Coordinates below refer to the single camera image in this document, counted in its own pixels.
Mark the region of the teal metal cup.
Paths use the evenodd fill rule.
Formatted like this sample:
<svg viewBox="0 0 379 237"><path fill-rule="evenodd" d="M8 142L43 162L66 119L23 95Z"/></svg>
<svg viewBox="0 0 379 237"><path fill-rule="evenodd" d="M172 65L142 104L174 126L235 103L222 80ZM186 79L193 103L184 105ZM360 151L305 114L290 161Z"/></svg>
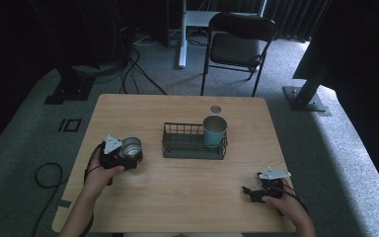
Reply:
<svg viewBox="0 0 379 237"><path fill-rule="evenodd" d="M217 148L224 138L227 121L221 116L209 116L202 125L204 145L207 148Z"/></svg>

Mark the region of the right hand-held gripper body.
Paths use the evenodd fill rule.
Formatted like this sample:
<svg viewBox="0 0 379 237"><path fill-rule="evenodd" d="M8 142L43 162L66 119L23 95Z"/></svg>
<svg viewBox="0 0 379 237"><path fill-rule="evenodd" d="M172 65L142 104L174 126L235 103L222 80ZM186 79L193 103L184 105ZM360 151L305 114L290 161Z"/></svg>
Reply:
<svg viewBox="0 0 379 237"><path fill-rule="evenodd" d="M281 198L283 196L283 178L290 178L291 173L278 168L268 167L263 172L258 172L258 178L261 181L265 194L273 198Z"/></svg>

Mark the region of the person's left hand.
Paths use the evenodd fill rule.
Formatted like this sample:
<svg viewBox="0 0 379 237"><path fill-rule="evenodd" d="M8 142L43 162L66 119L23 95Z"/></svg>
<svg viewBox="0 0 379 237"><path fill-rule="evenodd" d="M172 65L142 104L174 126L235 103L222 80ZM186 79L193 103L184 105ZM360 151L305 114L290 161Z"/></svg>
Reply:
<svg viewBox="0 0 379 237"><path fill-rule="evenodd" d="M105 169L100 163L101 150L98 148L86 170L86 179L82 193L86 198L97 199L110 179L122 172L122 166Z"/></svg>

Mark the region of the dark curtain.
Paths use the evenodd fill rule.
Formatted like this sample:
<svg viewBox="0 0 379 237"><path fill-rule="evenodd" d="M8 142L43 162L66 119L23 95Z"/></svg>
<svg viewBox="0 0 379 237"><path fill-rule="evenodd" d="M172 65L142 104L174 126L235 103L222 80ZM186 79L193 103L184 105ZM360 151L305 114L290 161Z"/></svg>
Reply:
<svg viewBox="0 0 379 237"><path fill-rule="evenodd" d="M264 16L276 23L276 38L310 41L332 0L265 0Z"/></svg>

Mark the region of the dark wire basket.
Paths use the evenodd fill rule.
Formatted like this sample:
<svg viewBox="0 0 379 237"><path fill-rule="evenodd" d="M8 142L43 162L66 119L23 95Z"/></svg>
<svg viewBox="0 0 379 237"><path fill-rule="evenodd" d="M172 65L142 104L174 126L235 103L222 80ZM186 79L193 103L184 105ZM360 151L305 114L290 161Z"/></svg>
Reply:
<svg viewBox="0 0 379 237"><path fill-rule="evenodd" d="M208 133L198 123L165 122L162 146L165 158L223 160L227 133Z"/></svg>

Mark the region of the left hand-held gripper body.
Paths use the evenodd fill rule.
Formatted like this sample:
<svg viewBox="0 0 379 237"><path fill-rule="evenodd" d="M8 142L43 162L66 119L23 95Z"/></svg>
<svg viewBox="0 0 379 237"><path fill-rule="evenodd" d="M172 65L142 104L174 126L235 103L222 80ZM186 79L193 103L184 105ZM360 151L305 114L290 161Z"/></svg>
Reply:
<svg viewBox="0 0 379 237"><path fill-rule="evenodd" d="M108 135L107 139L102 142L103 149L100 154L100 163L105 169L110 169L116 166L123 167L124 158L119 155L121 145L121 140L118 140L111 135Z"/></svg>

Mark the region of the black stand with base plate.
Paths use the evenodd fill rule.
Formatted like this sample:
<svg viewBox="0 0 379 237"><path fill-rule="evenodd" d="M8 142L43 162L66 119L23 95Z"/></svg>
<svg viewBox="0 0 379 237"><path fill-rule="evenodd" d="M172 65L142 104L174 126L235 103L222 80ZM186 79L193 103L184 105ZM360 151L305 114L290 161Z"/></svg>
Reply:
<svg viewBox="0 0 379 237"><path fill-rule="evenodd" d="M60 75L60 81L54 92L46 97L44 103L46 105L62 105L65 101L87 101L95 77L78 75L62 52L54 53L53 62Z"/></svg>
<svg viewBox="0 0 379 237"><path fill-rule="evenodd" d="M304 79L305 83L301 87L282 87L292 111L317 112L322 116L331 114L317 94L319 86L327 78L330 66L328 53L321 45L312 41L293 75L294 79Z"/></svg>

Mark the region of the black folding chair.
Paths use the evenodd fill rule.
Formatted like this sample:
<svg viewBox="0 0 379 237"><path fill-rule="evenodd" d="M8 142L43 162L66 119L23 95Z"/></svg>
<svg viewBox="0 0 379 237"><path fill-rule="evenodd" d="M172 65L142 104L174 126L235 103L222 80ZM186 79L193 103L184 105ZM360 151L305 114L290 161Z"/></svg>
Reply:
<svg viewBox="0 0 379 237"><path fill-rule="evenodd" d="M249 72L249 81L258 72L252 96L257 93L267 50L276 36L276 23L258 15L218 13L207 28L207 46L200 95L204 94L210 67Z"/></svg>

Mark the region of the person's right hand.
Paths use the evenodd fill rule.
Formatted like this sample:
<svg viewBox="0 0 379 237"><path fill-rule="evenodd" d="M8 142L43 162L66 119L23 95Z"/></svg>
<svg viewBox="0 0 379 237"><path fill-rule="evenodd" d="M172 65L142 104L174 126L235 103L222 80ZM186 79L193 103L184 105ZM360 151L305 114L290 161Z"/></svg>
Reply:
<svg viewBox="0 0 379 237"><path fill-rule="evenodd" d="M305 224L309 220L308 213L294 197L294 191L289 188L288 182L283 179L282 183L284 194L281 198L264 196L263 201L278 209L295 226Z"/></svg>

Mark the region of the silver metal cup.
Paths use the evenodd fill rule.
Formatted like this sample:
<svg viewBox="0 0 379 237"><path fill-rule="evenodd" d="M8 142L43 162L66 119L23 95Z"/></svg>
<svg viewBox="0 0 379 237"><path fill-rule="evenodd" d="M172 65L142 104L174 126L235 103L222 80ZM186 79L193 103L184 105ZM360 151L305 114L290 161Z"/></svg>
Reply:
<svg viewBox="0 0 379 237"><path fill-rule="evenodd" d="M119 151L122 158L138 158L142 154L142 144L137 137L127 137L123 139Z"/></svg>

